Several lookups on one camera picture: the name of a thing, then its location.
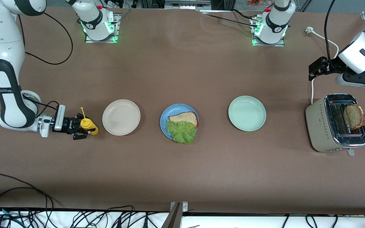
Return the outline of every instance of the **lettuce leaf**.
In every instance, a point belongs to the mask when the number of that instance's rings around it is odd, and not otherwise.
[[[194,124],[187,121],[167,121],[167,131],[173,136],[173,140],[177,143],[184,143],[189,145],[192,143],[195,137],[196,129]]]

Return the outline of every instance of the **white cable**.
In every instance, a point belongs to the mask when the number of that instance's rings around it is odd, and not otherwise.
[[[320,38],[322,38],[322,39],[325,39],[323,36],[321,36],[321,35],[319,35],[318,33],[316,33],[314,30],[313,30],[313,27],[307,27],[306,29],[305,29],[305,32],[307,33],[307,34],[309,34],[309,33],[312,33],[312,34],[315,34],[316,36],[318,36],[318,37],[320,37]],[[330,40],[328,40],[329,41],[329,43],[331,43],[331,44],[333,44],[333,45],[335,45],[336,46],[336,54],[335,54],[335,57],[334,58],[336,58],[337,57],[337,55],[339,54],[339,46],[337,46],[337,44],[335,44],[335,43],[333,43],[332,41],[330,41]],[[312,79],[312,81],[311,81],[311,104],[313,104],[313,81],[315,80],[315,78],[314,79]]]

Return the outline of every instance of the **bread slice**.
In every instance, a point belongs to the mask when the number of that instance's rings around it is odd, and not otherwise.
[[[193,113],[192,111],[182,112],[178,115],[170,116],[168,117],[168,119],[175,123],[179,121],[187,121],[194,124],[195,128],[198,129],[198,118],[197,115],[195,115],[195,113]]]
[[[359,129],[365,124],[365,114],[360,105],[346,106],[344,108],[344,116],[347,118],[351,130]]]

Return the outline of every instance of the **power plug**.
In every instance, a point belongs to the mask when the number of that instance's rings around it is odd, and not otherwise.
[[[307,27],[306,29],[305,29],[305,32],[307,33],[307,34],[309,34],[309,33],[315,33],[315,31],[313,30],[313,27]]]

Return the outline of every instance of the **table surface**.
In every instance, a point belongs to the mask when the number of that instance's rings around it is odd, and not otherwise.
[[[46,12],[69,30],[74,52],[58,66],[26,56],[22,89],[65,104],[67,116],[83,106],[100,133],[73,141],[0,127],[1,173],[36,185],[65,208],[129,203],[166,211],[170,201],[187,201],[194,211],[365,214],[365,146],[354,157],[318,153],[305,124],[308,66],[326,51],[322,39],[304,30],[313,26],[323,34],[324,14],[295,13],[285,47],[260,47],[252,46],[246,26],[193,10],[133,9],[117,44],[84,43],[71,8]],[[230,12],[216,15],[246,22]],[[22,19],[26,51],[52,62],[68,55],[68,37],[57,23],[47,16]],[[342,48],[364,28],[358,14],[333,14],[328,34]],[[315,97],[349,93],[365,110],[365,89],[337,85],[335,77],[317,78]],[[257,131],[240,131],[229,121],[228,106],[241,95],[266,108]],[[118,99],[134,101],[142,113],[128,136],[102,126],[103,111]],[[160,130],[161,113],[175,103],[199,115],[192,145],[174,143]],[[0,193],[17,186],[0,177]],[[0,206],[44,206],[44,200],[16,190]]]

